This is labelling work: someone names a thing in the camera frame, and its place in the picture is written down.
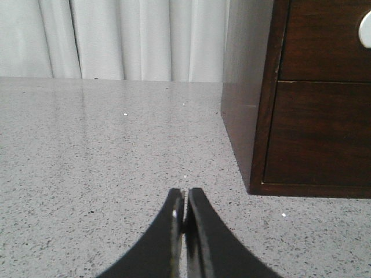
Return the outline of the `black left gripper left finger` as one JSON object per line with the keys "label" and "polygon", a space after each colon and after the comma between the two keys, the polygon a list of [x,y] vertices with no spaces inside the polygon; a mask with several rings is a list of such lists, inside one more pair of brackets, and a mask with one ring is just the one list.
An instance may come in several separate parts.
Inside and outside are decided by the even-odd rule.
{"label": "black left gripper left finger", "polygon": [[139,241],[99,277],[179,277],[184,193],[171,189]]}

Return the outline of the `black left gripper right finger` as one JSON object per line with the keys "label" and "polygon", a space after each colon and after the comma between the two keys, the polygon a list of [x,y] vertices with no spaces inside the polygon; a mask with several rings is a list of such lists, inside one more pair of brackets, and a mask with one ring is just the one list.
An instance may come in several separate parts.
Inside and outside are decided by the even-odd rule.
{"label": "black left gripper right finger", "polygon": [[201,188],[188,193],[188,277],[279,277],[231,233]]}

